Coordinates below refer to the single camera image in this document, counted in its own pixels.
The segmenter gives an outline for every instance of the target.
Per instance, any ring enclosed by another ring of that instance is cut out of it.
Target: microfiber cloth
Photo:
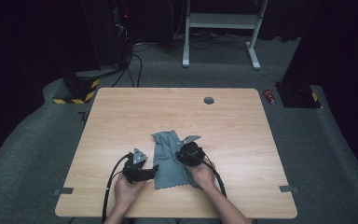
[[[155,188],[166,189],[176,186],[191,185],[199,188],[191,173],[176,159],[176,151],[181,141],[175,131],[154,133],[156,140],[153,165],[159,165],[155,176]]]

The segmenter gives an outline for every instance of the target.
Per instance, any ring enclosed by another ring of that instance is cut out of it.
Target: right hand
[[[214,163],[204,159],[205,162],[211,163],[214,168]],[[186,166],[187,170],[193,175],[194,180],[202,189],[216,187],[214,184],[215,176],[211,168],[203,162],[198,166]]]

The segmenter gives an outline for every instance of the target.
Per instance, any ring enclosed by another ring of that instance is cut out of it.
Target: left hand
[[[126,176],[119,174],[115,184],[116,205],[129,207],[138,197],[139,192],[146,185],[146,181],[130,184]]]

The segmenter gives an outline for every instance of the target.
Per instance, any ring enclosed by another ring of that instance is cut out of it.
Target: hand
[[[130,184],[127,178],[120,174],[115,184],[116,204],[129,207],[138,197],[139,192],[146,185],[146,181],[134,182]]]
[[[204,159],[205,162],[211,163],[214,168],[214,163]],[[215,188],[214,184],[215,175],[211,168],[205,165],[203,162],[198,166],[186,166],[187,170],[193,175],[194,180],[202,189]]]

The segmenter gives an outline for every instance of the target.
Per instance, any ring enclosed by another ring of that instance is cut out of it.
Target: dark background
[[[133,2],[128,1],[132,6],[134,31],[139,38],[171,44],[172,34],[178,28],[179,34],[184,32],[185,24],[180,22],[182,1]],[[258,10],[250,0],[223,1],[223,5],[221,2],[193,1],[192,8],[202,12],[233,13]],[[322,0],[312,20],[318,25],[311,26],[305,33],[317,2],[269,1],[259,37],[280,36],[282,41],[304,37],[300,45],[305,47],[296,52],[296,61],[315,67],[315,70],[309,74],[298,63],[290,66],[298,71],[298,79],[305,77],[309,82],[306,85],[323,87],[340,130],[358,158],[358,0]],[[57,11],[49,4],[49,13],[54,12],[55,18],[62,18],[62,22],[50,23],[44,1],[0,0],[0,146],[24,118],[44,103],[43,88],[62,77],[52,43],[58,46],[64,58],[77,58],[67,63],[66,69],[71,72],[100,65],[92,47],[95,40],[90,37],[87,16],[79,3],[81,1],[61,1],[64,7],[57,7]],[[70,35],[60,35],[63,31]],[[72,43],[76,50],[68,49],[65,43]]]

